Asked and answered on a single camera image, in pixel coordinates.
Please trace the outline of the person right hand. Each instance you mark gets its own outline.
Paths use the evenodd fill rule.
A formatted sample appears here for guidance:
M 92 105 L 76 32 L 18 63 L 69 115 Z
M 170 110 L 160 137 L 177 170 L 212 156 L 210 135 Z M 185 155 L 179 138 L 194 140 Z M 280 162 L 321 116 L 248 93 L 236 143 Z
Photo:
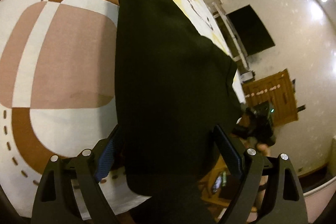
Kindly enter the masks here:
M 254 148 L 263 156 L 270 156 L 270 147 L 276 143 L 274 133 L 272 135 L 255 135 L 250 126 L 250 118 L 243 114 L 240 121 L 234 126 L 232 136 L 239 137 L 246 148 Z

